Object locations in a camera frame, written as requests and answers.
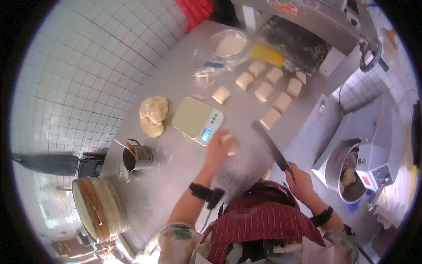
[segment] knife blade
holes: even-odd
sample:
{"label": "knife blade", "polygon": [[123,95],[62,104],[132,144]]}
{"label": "knife blade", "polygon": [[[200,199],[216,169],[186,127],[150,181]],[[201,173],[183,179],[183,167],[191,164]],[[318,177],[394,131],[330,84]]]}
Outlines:
{"label": "knife blade", "polygon": [[265,129],[261,126],[259,121],[257,121],[257,120],[253,121],[251,126],[252,126],[252,129],[257,134],[258,138],[262,141],[262,143],[264,143],[268,152],[273,157],[274,161],[277,163],[277,165],[280,167],[280,169],[282,171],[285,171],[285,170],[292,171],[292,169],[290,168],[286,159],[283,157],[282,153],[279,151],[277,146],[274,144],[273,140],[270,138],[270,136],[265,131]]}

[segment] flour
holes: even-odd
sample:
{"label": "flour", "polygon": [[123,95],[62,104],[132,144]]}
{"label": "flour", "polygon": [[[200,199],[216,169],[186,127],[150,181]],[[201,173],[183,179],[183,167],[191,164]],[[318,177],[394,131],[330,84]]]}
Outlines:
{"label": "flour", "polygon": [[239,34],[234,36],[225,36],[220,43],[218,43],[215,55],[219,57],[227,57],[239,54],[246,46],[246,39]]}

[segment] stainless steel table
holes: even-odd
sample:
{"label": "stainless steel table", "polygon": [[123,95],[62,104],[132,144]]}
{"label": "stainless steel table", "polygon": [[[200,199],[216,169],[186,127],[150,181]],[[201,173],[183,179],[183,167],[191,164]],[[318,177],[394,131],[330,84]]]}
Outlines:
{"label": "stainless steel table", "polygon": [[[116,165],[122,160],[123,148],[113,142],[107,152],[101,177],[107,177],[112,182],[124,205],[129,229],[123,236],[135,254],[165,226],[173,206],[204,162],[206,148],[171,125],[175,111],[185,96],[204,95],[206,104],[223,112],[225,120],[222,128],[229,129],[235,137],[238,154],[228,158],[213,183],[226,190],[223,200],[229,201],[236,194],[247,190],[274,163],[250,124],[253,120],[259,120],[272,107],[280,92],[286,91],[291,73],[284,73],[266,103],[254,96],[254,91],[264,80],[265,74],[257,78],[246,92],[235,83],[241,72],[247,70],[250,62],[239,65],[231,72],[220,74],[210,88],[195,85],[195,69],[192,67],[195,63],[194,51],[208,52],[209,38],[227,28],[229,27],[222,24],[205,21],[177,44],[160,63],[155,75],[145,83],[145,91],[117,131],[115,138],[121,142],[133,138],[150,146],[154,152],[153,166],[138,171],[131,182],[122,184],[116,176]],[[323,89],[326,89],[321,85],[315,86],[312,79],[302,88],[300,98],[292,100],[281,119],[269,131],[281,152],[297,135]],[[220,85],[231,92],[223,106],[211,97]],[[141,130],[138,112],[141,102],[154,95],[166,97],[170,105],[164,121],[164,133],[157,138],[149,138]],[[206,213],[205,210],[202,211],[197,229],[204,224]]]}

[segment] dough ball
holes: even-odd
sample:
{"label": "dough ball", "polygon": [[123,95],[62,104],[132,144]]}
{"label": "dough ball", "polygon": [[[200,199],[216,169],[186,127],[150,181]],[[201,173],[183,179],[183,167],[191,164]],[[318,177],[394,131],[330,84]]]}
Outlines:
{"label": "dough ball", "polygon": [[[226,140],[232,138],[233,135],[232,134],[226,134],[221,138],[221,142],[224,143],[226,142]],[[236,146],[235,143],[233,142],[233,145],[230,147],[229,152],[227,152],[227,156],[234,156],[236,155]]]}
{"label": "dough ball", "polygon": [[212,95],[212,98],[214,98],[217,102],[219,102],[221,105],[224,104],[224,101],[230,96],[230,91],[227,90],[226,87],[220,86],[218,87],[217,91]]}
{"label": "dough ball", "polygon": [[283,71],[280,68],[274,67],[267,73],[266,77],[270,82],[276,84],[276,82],[283,77]]}
{"label": "dough ball", "polygon": [[149,137],[155,138],[164,131],[163,120],[168,112],[168,101],[161,96],[154,96],[141,103],[139,121],[142,131]]}
{"label": "dough ball", "polygon": [[258,89],[255,91],[255,96],[261,102],[266,102],[268,99],[268,96],[270,96],[270,93],[272,91],[273,91],[273,87],[271,86],[271,84],[267,82],[262,82],[261,85],[258,87]]}
{"label": "dough ball", "polygon": [[298,98],[301,89],[302,83],[296,78],[291,78],[289,86],[287,86],[287,93],[293,97]]}
{"label": "dough ball", "polygon": [[256,61],[253,64],[249,65],[248,69],[252,73],[253,76],[258,77],[258,75],[265,71],[267,67],[265,63],[262,61]]}
{"label": "dough ball", "polygon": [[291,101],[292,98],[288,94],[281,93],[277,100],[274,102],[273,106],[280,113],[282,113],[287,109]]}
{"label": "dough ball", "polygon": [[299,81],[301,83],[303,83],[303,85],[306,85],[306,75],[303,72],[297,71],[296,72],[296,77],[299,79]]}
{"label": "dough ball", "polygon": [[260,121],[268,130],[270,130],[280,117],[280,113],[274,108],[271,108]]}
{"label": "dough ball", "polygon": [[254,78],[252,75],[250,75],[247,72],[243,72],[242,75],[239,76],[239,78],[236,79],[236,84],[239,85],[240,88],[246,91],[248,89],[248,86],[254,81]]}

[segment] wrist strap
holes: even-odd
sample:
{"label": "wrist strap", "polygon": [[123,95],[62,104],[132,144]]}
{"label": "wrist strap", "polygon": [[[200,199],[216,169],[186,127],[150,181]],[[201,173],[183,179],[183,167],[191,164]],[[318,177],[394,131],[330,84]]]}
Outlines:
{"label": "wrist strap", "polygon": [[333,208],[329,206],[327,210],[322,211],[322,213],[319,215],[311,217],[310,220],[316,227],[323,226],[331,219],[332,214],[333,214]]}

